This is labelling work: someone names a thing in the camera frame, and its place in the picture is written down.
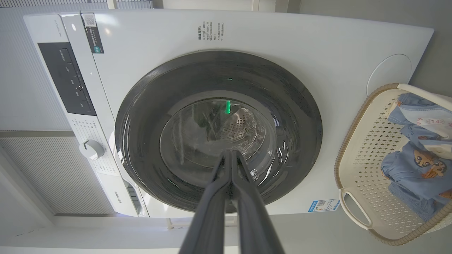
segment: washing machine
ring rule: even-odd
[[[410,80],[433,34],[209,10],[24,20],[113,208],[150,217],[193,216],[224,149],[244,155],[269,214],[336,210],[350,123],[375,88]]]

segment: control dial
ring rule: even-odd
[[[97,160],[104,155],[104,148],[95,140],[87,139],[79,146],[83,156],[91,160]]]

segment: laundry basket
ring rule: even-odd
[[[388,245],[405,244],[452,223],[452,201],[424,222],[389,192],[387,187],[391,182],[381,174],[380,165],[385,156],[401,149],[408,142],[399,132],[403,126],[386,119],[394,101],[408,92],[452,110],[450,97],[432,94],[407,84],[382,86],[367,98],[359,110],[334,167],[340,203],[345,213]],[[346,194],[356,202],[368,223],[360,221],[349,210],[344,201]]]

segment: green indicator light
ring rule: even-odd
[[[226,101],[226,110],[225,110],[226,114],[230,114],[231,113],[231,101]]]

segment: washing machine door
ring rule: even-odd
[[[318,107],[295,76],[230,51],[188,54],[149,72],[125,97],[115,129],[136,183],[193,212],[224,149],[242,152],[268,204],[306,177],[321,139]]]

